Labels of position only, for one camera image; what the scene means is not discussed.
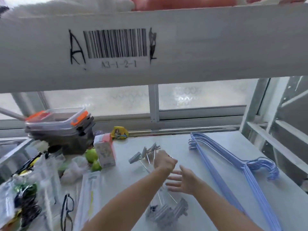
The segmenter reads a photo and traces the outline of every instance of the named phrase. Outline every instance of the green fruit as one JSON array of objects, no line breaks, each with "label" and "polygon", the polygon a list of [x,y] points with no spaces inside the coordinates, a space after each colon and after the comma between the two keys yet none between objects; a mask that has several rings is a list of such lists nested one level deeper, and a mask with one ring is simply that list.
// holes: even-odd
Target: green fruit
[{"label": "green fruit", "polygon": [[102,167],[101,167],[99,161],[98,160],[94,161],[93,165],[91,167],[91,171],[95,172],[95,171],[101,171],[101,170],[102,170]]},{"label": "green fruit", "polygon": [[86,157],[89,163],[93,163],[94,161],[98,160],[98,155],[96,153],[95,148],[88,149],[84,154],[84,156]]}]

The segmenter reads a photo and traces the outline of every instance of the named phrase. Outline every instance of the small box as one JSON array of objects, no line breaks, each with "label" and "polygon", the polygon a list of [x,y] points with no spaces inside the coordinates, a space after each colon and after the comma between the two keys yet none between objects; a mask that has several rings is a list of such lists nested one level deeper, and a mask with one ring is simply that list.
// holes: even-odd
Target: small box
[{"label": "small box", "polygon": [[110,134],[95,136],[94,148],[98,155],[98,161],[102,168],[115,166],[116,156]]}]

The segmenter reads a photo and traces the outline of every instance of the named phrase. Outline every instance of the eyeglasses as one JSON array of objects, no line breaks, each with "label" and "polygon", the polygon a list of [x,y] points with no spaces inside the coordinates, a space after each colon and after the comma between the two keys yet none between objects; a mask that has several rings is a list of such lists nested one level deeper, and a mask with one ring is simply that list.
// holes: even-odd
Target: eyeglasses
[{"label": "eyeglasses", "polygon": [[[72,200],[72,207],[69,208],[69,205],[68,205],[68,199],[71,199]],[[71,216],[69,215],[70,212],[72,212],[74,210],[74,207],[75,207],[75,204],[74,204],[74,200],[73,198],[70,196],[70,194],[66,194],[64,196],[64,201],[63,201],[63,204],[62,204],[62,210],[61,210],[61,231],[66,231],[66,221],[67,219],[71,222],[71,230],[73,230],[73,220],[71,218]]]}]

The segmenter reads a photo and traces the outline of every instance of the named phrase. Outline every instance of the barcode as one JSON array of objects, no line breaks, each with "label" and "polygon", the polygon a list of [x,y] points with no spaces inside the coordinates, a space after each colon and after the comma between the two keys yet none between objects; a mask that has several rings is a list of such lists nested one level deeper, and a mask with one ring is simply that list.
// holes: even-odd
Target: barcode
[{"label": "barcode", "polygon": [[89,59],[147,56],[145,28],[83,31]]}]

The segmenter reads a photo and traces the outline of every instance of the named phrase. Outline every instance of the yellow package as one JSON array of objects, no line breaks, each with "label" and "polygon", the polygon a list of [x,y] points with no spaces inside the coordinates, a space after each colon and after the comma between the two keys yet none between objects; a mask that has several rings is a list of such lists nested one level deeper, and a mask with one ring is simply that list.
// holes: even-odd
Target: yellow package
[{"label": "yellow package", "polygon": [[122,126],[115,126],[111,132],[111,137],[117,140],[123,140],[128,137],[128,131]]}]

